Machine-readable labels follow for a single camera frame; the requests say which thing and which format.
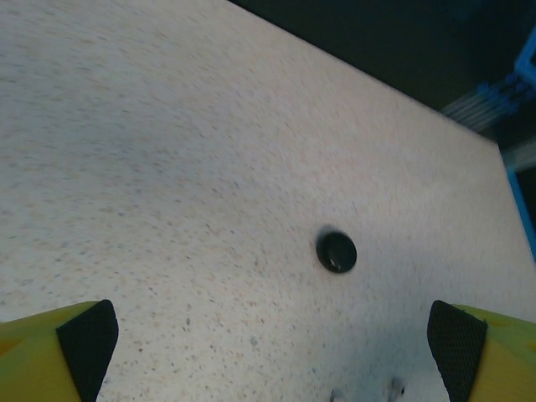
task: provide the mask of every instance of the black round button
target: black round button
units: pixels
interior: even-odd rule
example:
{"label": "black round button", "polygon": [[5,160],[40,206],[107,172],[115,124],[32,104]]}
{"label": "black round button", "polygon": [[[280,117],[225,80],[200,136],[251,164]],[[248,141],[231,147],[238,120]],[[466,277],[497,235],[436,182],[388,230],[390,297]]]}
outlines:
{"label": "black round button", "polygon": [[322,265],[335,274],[350,271],[358,259],[355,245],[342,232],[321,235],[317,241],[317,255]]}

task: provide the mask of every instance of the white tabletop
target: white tabletop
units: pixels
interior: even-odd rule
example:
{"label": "white tabletop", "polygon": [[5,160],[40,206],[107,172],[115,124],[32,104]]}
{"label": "white tabletop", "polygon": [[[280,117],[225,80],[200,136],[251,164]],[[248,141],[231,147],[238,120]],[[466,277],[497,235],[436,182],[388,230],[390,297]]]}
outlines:
{"label": "white tabletop", "polygon": [[111,299],[100,401],[446,401],[435,299],[536,321],[495,144],[225,0],[42,3],[0,5],[0,321]]}

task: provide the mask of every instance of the blue object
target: blue object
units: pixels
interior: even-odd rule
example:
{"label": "blue object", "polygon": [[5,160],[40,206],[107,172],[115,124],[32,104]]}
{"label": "blue object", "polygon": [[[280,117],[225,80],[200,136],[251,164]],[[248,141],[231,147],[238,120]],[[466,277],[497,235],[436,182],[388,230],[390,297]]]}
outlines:
{"label": "blue object", "polygon": [[513,198],[518,205],[519,216],[521,217],[521,222],[523,223],[525,233],[527,234],[528,245],[530,246],[534,261],[536,262],[536,233],[534,232],[534,227],[530,220],[530,215],[528,214],[527,204],[523,198],[523,193],[519,187],[518,178],[513,170],[508,170],[508,181],[510,182],[510,187],[512,187]]}
{"label": "blue object", "polygon": [[517,79],[517,78],[518,78],[518,77],[516,76],[516,73],[510,73],[510,74],[508,74],[508,75],[505,77],[504,80],[506,81],[506,83],[507,83],[508,85],[511,85],[511,84],[513,84],[514,82],[516,82],[516,79]]}
{"label": "blue object", "polygon": [[523,92],[524,90],[526,90],[528,88],[528,84],[522,82],[522,81],[519,81],[517,84],[516,84],[516,92]]}
{"label": "blue object", "polygon": [[523,77],[525,82],[536,87],[536,65],[534,65],[531,59],[536,54],[536,27],[528,37],[527,42],[523,46],[523,50],[518,56],[515,63],[515,71]]}

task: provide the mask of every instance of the black dot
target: black dot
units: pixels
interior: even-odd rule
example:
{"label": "black dot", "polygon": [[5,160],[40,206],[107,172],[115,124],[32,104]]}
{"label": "black dot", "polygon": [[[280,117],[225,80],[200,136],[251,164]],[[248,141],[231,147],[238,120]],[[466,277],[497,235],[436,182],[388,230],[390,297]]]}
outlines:
{"label": "black dot", "polygon": [[327,270],[342,274],[353,268],[358,252],[347,235],[342,232],[330,232],[318,239],[317,256]]}

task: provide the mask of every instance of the black rubber pad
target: black rubber pad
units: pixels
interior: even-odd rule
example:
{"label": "black rubber pad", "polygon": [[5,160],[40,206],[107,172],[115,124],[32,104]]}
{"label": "black rubber pad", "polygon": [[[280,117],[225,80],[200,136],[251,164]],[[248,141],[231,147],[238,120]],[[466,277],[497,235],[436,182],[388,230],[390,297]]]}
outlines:
{"label": "black rubber pad", "polygon": [[95,402],[119,336],[111,301],[99,301],[56,334],[80,401]]}
{"label": "black rubber pad", "polygon": [[486,343],[487,324],[443,301],[434,301],[428,344],[451,402],[467,402]]}

